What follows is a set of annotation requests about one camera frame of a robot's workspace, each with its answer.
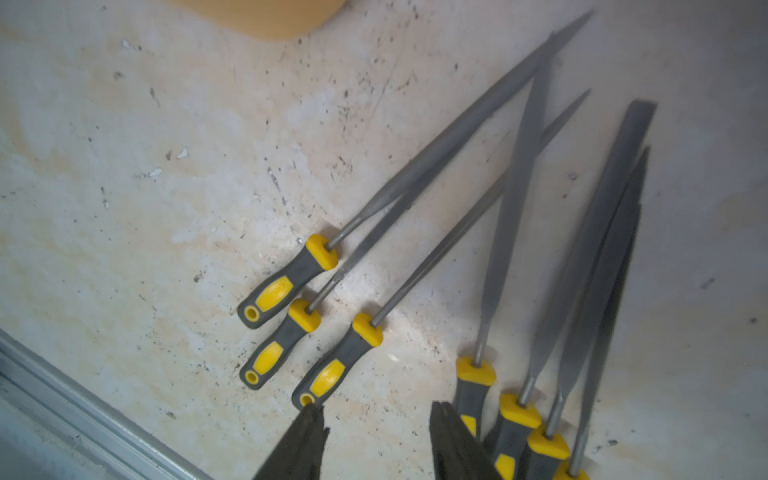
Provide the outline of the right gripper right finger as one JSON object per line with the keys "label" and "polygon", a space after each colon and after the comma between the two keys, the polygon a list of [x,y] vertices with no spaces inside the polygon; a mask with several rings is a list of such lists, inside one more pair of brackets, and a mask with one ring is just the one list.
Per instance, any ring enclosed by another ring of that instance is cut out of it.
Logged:
{"label": "right gripper right finger", "polygon": [[450,403],[432,402],[429,432],[436,479],[502,479]]}

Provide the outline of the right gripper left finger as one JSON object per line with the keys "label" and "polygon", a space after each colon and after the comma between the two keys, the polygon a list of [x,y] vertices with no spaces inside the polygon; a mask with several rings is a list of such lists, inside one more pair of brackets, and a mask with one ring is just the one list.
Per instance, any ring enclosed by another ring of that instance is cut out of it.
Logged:
{"label": "right gripper left finger", "polygon": [[319,479],[329,433],[323,407],[317,404],[304,406],[253,480]]}

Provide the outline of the yellow storage box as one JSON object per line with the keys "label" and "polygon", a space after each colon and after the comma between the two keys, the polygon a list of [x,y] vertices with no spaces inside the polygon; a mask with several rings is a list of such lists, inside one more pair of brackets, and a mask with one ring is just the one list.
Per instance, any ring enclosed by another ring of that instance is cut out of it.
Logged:
{"label": "yellow storage box", "polygon": [[259,40],[292,40],[326,24],[345,0],[171,1],[218,26]]}

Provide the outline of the aluminium front rail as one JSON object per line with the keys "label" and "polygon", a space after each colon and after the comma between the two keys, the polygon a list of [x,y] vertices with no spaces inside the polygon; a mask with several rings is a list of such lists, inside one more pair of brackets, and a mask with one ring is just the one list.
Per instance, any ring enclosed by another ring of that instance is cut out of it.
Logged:
{"label": "aluminium front rail", "polygon": [[1,462],[15,478],[208,476],[8,333],[1,335]]}

